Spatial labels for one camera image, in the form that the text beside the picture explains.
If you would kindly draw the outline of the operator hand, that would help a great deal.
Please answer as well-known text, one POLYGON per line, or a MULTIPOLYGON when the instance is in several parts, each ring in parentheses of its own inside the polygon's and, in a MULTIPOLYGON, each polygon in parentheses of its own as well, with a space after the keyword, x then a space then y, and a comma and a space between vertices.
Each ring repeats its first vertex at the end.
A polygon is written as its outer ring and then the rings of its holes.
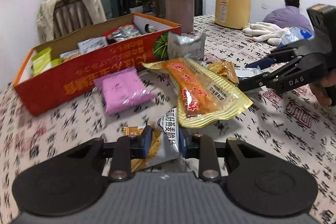
POLYGON ((310 90, 323 107, 331 107, 332 99, 325 93, 325 88, 335 86, 336 77, 335 70, 331 71, 327 76, 322 78, 318 84, 309 84, 310 90))

